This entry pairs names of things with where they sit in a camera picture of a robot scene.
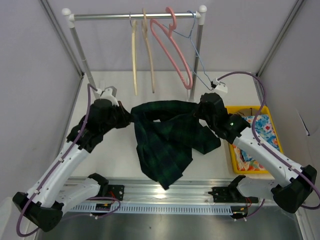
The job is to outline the green navy plaid skirt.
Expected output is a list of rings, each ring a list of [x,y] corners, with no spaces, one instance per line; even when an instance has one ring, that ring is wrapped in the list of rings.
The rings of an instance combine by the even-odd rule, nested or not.
[[[192,150],[208,154],[221,140],[194,116],[198,104],[179,100],[152,101],[131,109],[141,171],[164,190],[183,176]]]

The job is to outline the cream plastic hanger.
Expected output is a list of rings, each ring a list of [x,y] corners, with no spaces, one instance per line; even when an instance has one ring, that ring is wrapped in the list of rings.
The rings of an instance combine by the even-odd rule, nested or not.
[[[137,83],[137,60],[136,60],[136,30],[137,21],[132,19],[132,15],[129,14],[129,21],[131,25],[131,60],[132,60],[132,75],[133,75],[133,88],[135,96],[138,95],[138,83]]]

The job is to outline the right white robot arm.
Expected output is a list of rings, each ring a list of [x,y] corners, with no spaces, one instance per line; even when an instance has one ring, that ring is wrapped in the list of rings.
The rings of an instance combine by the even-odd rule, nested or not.
[[[317,170],[301,166],[264,140],[237,114],[228,113],[223,99],[217,93],[205,93],[200,97],[195,116],[206,121],[208,127],[220,138],[245,151],[273,176],[272,180],[250,178],[240,175],[231,182],[228,196],[234,202],[245,197],[273,200],[281,209],[295,213],[304,207],[315,186]]]

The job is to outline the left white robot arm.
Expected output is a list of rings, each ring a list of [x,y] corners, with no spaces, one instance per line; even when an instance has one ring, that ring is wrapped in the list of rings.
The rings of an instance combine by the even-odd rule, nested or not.
[[[109,181],[98,173],[90,174],[72,190],[61,190],[78,165],[103,141],[112,129],[127,127],[130,113],[118,100],[98,99],[87,105],[86,114],[66,138],[61,152],[49,169],[27,192],[18,191],[13,203],[25,217],[43,232],[54,229],[73,207],[88,199],[115,201]]]

